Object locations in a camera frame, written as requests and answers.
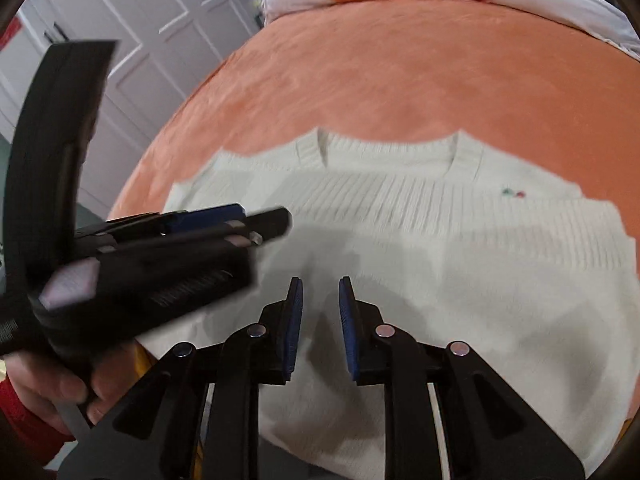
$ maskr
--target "orange fitted sheet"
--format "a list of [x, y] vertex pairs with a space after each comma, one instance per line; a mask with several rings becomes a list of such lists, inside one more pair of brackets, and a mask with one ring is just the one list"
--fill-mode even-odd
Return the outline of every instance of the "orange fitted sheet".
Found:
[[172, 184], [223, 146], [255, 153], [315, 126], [402, 142], [464, 128], [613, 201], [640, 237], [640, 63], [578, 30], [468, 0], [276, 20], [167, 123], [111, 216], [161, 210]]

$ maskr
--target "human hand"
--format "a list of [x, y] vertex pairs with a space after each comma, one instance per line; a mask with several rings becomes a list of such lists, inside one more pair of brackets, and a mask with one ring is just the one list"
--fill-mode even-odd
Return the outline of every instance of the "human hand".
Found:
[[[105, 354], [94, 367], [91, 388], [97, 395], [87, 408], [92, 423], [107, 413], [138, 380], [135, 344], [127, 344]], [[4, 357], [7, 376], [20, 402], [31, 413], [60, 433], [70, 434], [52, 401], [84, 402], [88, 388], [61, 364], [31, 352]]]

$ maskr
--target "sweater sleeve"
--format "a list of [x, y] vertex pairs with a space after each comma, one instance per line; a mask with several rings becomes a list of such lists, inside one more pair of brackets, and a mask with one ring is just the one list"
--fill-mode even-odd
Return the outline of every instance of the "sweater sleeve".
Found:
[[15, 393], [9, 377], [0, 382], [0, 410], [24, 447], [43, 466], [51, 462], [65, 442], [74, 440], [27, 410]]

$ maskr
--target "finger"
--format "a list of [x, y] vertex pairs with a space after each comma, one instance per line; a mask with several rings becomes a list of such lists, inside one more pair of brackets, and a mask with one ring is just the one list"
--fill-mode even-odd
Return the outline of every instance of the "finger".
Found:
[[14, 388], [29, 390], [45, 400], [80, 403], [86, 399], [87, 387], [82, 380], [52, 359], [18, 352], [7, 356], [5, 362]]
[[94, 369], [91, 386], [101, 400], [106, 400], [112, 406], [137, 380], [136, 346], [127, 344], [113, 349], [100, 359]]

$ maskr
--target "white sweater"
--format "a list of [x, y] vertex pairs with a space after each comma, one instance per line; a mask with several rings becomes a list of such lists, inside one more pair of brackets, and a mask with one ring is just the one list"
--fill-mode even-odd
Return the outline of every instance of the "white sweater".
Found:
[[465, 134], [400, 145], [321, 130], [252, 157], [218, 153], [165, 209], [230, 202], [286, 206], [294, 227], [260, 250], [255, 290], [143, 343], [158, 356], [182, 340], [219, 343], [300, 276], [296, 370], [260, 391], [268, 440], [350, 478], [384, 476], [383, 388], [355, 386], [344, 357], [347, 275], [357, 298], [418, 341], [471, 344], [588, 474], [614, 445], [640, 368], [640, 294], [634, 241], [612, 204]]

